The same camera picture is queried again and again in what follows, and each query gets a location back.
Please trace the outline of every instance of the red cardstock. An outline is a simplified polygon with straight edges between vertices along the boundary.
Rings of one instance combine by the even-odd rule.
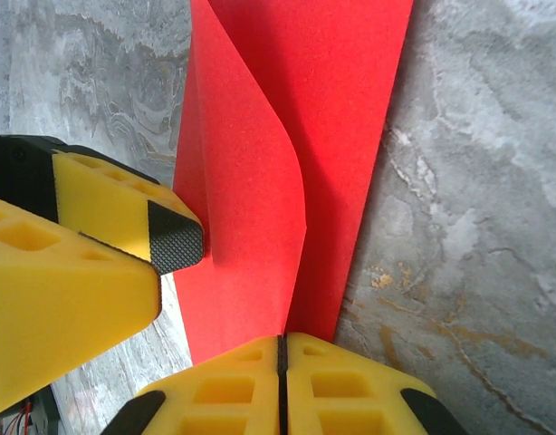
[[[206,231],[175,273],[194,363],[334,334],[412,0],[192,0],[174,190]]]

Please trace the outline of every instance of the black rubber strip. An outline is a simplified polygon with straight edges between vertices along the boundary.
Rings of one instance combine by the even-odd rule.
[[[288,435],[288,337],[278,335],[278,418],[280,435]]]
[[[58,224],[53,155],[42,142],[0,136],[0,199]]]
[[[435,397],[411,388],[402,390],[401,396],[429,435],[468,435],[453,414]]]
[[[166,401],[162,391],[146,392],[131,399],[117,412],[101,435],[143,435],[143,431]]]

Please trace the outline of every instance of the red wire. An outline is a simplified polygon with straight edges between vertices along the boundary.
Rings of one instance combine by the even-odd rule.
[[[12,435],[13,430],[14,430],[14,424],[23,415],[25,408],[26,407],[22,408],[21,411],[16,415],[16,417],[14,417],[13,421],[10,423],[10,430],[8,431],[8,433],[10,433],[11,435]]]
[[[24,413],[24,435],[28,435],[28,414],[31,412],[33,405],[30,403],[26,405],[26,412]]]

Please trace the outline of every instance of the folded paper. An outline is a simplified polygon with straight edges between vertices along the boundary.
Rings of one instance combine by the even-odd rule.
[[[192,0],[174,190],[208,252],[175,273],[194,363],[330,340],[412,0]]]

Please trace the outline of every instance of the rust stain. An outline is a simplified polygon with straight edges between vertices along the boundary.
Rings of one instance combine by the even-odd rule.
[[[443,319],[443,322],[445,322],[446,324],[452,323],[455,320],[455,318],[459,315],[459,313],[463,311],[466,303],[467,303],[467,296],[465,296],[465,293],[460,294],[459,297],[457,297],[455,310],[449,313],[447,317]]]
[[[510,397],[507,395],[507,393],[505,391],[503,391],[502,389],[495,386],[491,382],[491,380],[487,376],[485,376],[477,368],[477,366],[471,361],[469,356],[467,356],[467,354],[465,353],[465,350],[464,350],[463,345],[462,345],[461,341],[459,340],[459,338],[455,335],[455,333],[453,333],[451,331],[451,329],[449,329],[449,327],[447,327],[445,324],[441,324],[440,322],[438,322],[436,319],[434,319],[431,316],[420,314],[420,313],[414,312],[412,310],[409,310],[409,309],[407,309],[403,306],[395,304],[392,301],[389,301],[388,299],[386,299],[384,297],[379,297],[379,302],[381,302],[382,304],[387,305],[387,306],[389,306],[389,307],[391,307],[391,308],[393,308],[393,309],[395,309],[399,312],[416,315],[417,317],[419,317],[421,319],[427,320],[428,323],[429,323],[429,329],[438,333],[438,334],[443,335],[455,346],[455,354],[456,354],[457,359],[460,360],[465,367],[467,367],[469,372],[477,380],[479,380],[479,382],[484,386],[484,388],[488,392],[490,392],[492,395],[494,395],[503,404],[503,406],[505,406],[505,409],[508,412],[510,412],[518,420],[523,421],[530,428],[536,430],[537,432],[539,432],[543,435],[556,435],[556,431],[554,431],[553,429],[551,429],[547,425],[543,424],[541,421],[535,419],[534,417],[532,417],[528,413],[524,412],[519,406],[517,406],[512,401],[512,399],[510,399]],[[453,356],[448,355],[447,359],[449,361],[451,361],[453,359]]]
[[[425,346],[417,346],[418,350],[424,354],[429,360],[435,360],[435,356]]]
[[[395,279],[389,274],[382,274],[376,279],[372,280],[371,285],[375,288],[387,288],[395,282]]]
[[[403,370],[403,365],[398,360],[397,357],[397,350],[395,349],[395,344],[393,344],[393,334],[395,331],[383,324],[380,327],[380,341],[383,343],[383,347],[385,348],[385,353],[387,355],[387,361],[390,366],[397,370]]]
[[[505,409],[508,410],[508,412],[510,412],[516,418],[525,422],[528,426],[530,426],[530,428],[540,432],[541,434],[556,435],[556,432],[554,430],[523,412],[521,408],[513,403],[513,401],[510,399],[505,391],[493,385],[489,378],[481,373],[481,371],[475,366],[475,364],[473,364],[471,359],[465,353],[461,342],[449,328],[440,324],[435,319],[429,318],[428,320],[431,323],[432,329],[435,329],[436,332],[447,337],[455,345],[455,350],[457,352],[459,360],[467,367],[467,369],[469,369],[469,372],[471,372],[471,374],[481,382],[481,384],[488,392],[493,394],[503,403]]]
[[[383,305],[390,306],[394,310],[402,311],[403,313],[409,313],[409,314],[417,315],[417,316],[420,315],[417,311],[409,310],[408,308],[405,308],[404,306],[397,305],[393,301],[389,301],[386,297],[379,296],[379,302],[381,302]]]
[[[409,266],[405,266],[403,262],[398,264],[399,269],[401,269],[401,282],[398,284],[399,288],[407,288],[411,285],[411,276],[413,271]]]
[[[525,357],[538,355],[541,356],[541,358],[548,357],[547,351],[542,348],[536,347],[531,343],[525,342],[512,333],[477,333],[475,331],[470,331],[460,325],[452,326],[451,331],[453,331],[453,333],[459,338],[464,338],[475,345],[478,345],[481,342],[492,342],[498,344],[499,346],[503,347],[508,353],[514,355]]]
[[[415,287],[415,292],[413,293],[413,299],[419,302],[425,302],[429,296],[429,286],[427,284],[419,284]]]
[[[354,314],[354,313],[353,313],[349,308],[347,308],[346,306],[342,306],[342,307],[340,308],[340,312],[343,313],[343,314],[345,314],[345,315],[347,315],[347,316],[350,317],[352,320],[356,320],[356,321],[360,320],[359,317],[358,317],[356,314]]]

